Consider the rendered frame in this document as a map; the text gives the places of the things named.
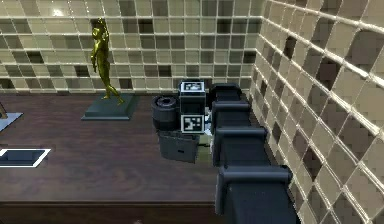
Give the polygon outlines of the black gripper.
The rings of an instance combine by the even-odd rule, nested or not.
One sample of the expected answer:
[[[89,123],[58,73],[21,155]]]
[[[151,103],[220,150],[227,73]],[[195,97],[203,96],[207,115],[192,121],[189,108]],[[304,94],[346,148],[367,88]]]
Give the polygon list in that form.
[[[168,160],[194,163],[199,136],[181,132],[178,99],[173,95],[156,96],[152,99],[151,108],[161,156]]]

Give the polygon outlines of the dark brown wooden counter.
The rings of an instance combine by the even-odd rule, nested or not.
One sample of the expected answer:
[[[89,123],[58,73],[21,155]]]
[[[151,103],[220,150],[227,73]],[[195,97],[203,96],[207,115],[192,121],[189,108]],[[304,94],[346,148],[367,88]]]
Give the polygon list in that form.
[[[129,121],[85,121],[91,95],[0,95],[21,113],[0,147],[47,148],[36,168],[0,168],[0,224],[224,224],[216,170],[161,157],[151,99]]]

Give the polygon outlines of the gold figure statue on base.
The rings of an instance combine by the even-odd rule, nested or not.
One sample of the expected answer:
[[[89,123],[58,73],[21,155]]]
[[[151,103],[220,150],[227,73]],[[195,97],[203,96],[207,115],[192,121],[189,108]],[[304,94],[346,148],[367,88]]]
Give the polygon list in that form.
[[[94,44],[90,59],[93,71],[103,84],[104,95],[90,105],[82,117],[83,121],[129,121],[139,100],[135,95],[119,93],[111,83],[109,37],[105,20],[98,18],[92,28]]]

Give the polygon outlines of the white framed rectangular sink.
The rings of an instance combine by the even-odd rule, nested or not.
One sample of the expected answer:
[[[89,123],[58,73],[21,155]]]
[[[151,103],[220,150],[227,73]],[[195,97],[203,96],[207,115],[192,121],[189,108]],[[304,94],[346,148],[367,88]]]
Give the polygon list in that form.
[[[0,168],[36,168],[49,154],[50,149],[0,150]]]

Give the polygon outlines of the silver base with brown object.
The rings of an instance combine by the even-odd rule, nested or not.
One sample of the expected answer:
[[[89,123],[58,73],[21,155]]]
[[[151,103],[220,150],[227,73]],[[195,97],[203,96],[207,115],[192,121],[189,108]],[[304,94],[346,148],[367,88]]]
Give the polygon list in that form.
[[[21,116],[21,112],[7,112],[3,104],[0,102],[0,132],[5,130]]]

